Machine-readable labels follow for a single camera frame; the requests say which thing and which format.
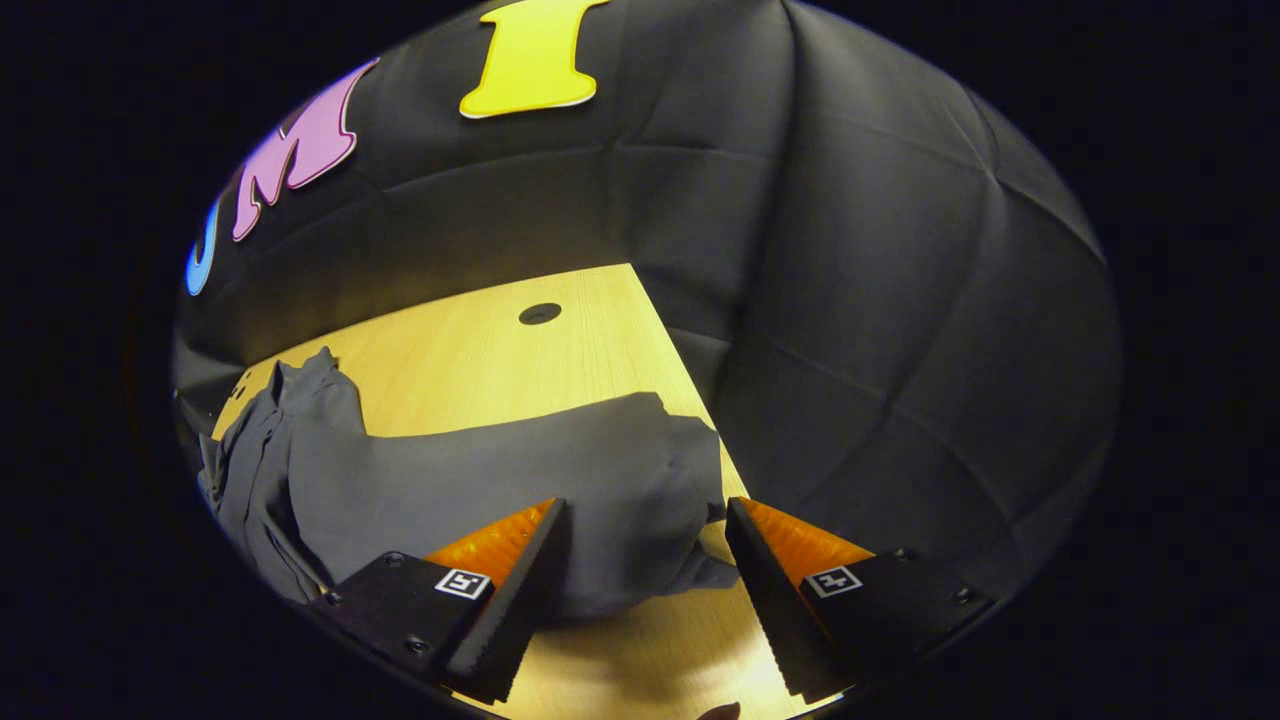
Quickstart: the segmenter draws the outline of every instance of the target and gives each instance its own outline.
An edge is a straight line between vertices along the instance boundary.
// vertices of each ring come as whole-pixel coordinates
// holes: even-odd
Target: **gray cloth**
[[[206,442],[201,482],[232,541],[271,587],[300,601],[381,552],[425,556],[553,496],[571,507],[559,621],[737,579],[698,541],[724,518],[718,436],[696,418],[668,415],[654,393],[375,438],[365,434],[355,384],[324,348],[301,370],[276,365],[223,442]]]

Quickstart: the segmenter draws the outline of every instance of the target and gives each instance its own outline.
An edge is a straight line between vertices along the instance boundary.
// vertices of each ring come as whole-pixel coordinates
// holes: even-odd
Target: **black fabric backdrop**
[[[1221,380],[1266,366],[1251,338],[1274,324],[1256,290],[1275,287],[1274,260],[1249,233],[1274,12],[931,5],[840,10],[963,79],[1064,176],[1105,240],[1132,382],[1100,491],[1042,577],[856,715],[1262,716],[1247,611],[1275,455],[1249,421],[1261,391]],[[457,9],[5,9],[23,58],[9,86],[32,95],[10,104],[29,108],[13,137],[36,168],[13,193],[6,325],[31,369],[10,402],[38,409],[37,442],[14,441],[38,464],[10,474],[6,507],[32,534],[12,546],[6,650],[26,671],[8,716],[421,712],[273,605],[173,482],[164,357],[173,278],[225,168],[355,59]]]
[[[193,429],[223,360],[627,260],[753,497],[1016,592],[1093,488],[1121,382],[1105,259],[1041,154],[920,58],[776,0],[600,6],[590,102],[467,120],[493,6],[380,53],[356,151],[238,243],[229,173],[207,283],[177,292]]]

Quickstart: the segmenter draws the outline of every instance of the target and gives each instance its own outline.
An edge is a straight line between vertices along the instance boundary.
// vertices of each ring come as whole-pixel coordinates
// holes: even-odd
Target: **letter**
[[[198,259],[196,258],[197,247],[198,243],[192,243],[191,256],[187,258],[187,292],[192,297],[200,295],[200,291],[205,288],[209,269],[214,266],[214,250],[218,247],[218,200],[214,201],[214,209],[209,211],[209,218],[205,220],[205,251]]]
[[[347,102],[356,81],[378,63],[378,58],[361,65],[321,92],[285,133],[279,128],[266,138],[244,163],[241,173],[239,197],[236,202],[236,224],[232,240],[239,242],[257,224],[262,206],[253,197],[255,188],[268,205],[280,199],[284,168],[293,158],[289,190],[298,190],[333,169],[356,149],[356,133],[347,129]]]
[[[577,72],[577,31],[593,5],[609,0],[521,0],[485,13],[494,23],[480,86],[458,104],[467,118],[564,108],[595,96],[595,78]]]

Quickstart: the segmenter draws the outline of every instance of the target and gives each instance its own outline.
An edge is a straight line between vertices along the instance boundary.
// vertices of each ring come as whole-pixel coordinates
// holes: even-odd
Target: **yellow letter i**
[[[609,0],[521,0],[485,13],[494,23],[480,86],[462,99],[467,118],[564,108],[595,95],[595,78],[577,72],[577,29],[593,5]]]

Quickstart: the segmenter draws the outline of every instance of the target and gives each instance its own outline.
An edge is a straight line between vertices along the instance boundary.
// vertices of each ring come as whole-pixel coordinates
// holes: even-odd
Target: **blue letter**
[[[209,269],[214,265],[214,247],[218,245],[218,201],[214,201],[214,209],[209,211],[209,219],[205,220],[205,252],[204,258],[196,259],[196,245],[191,246],[191,258],[187,258],[187,292],[192,297],[200,295],[200,291],[205,287],[205,281],[209,279]]]

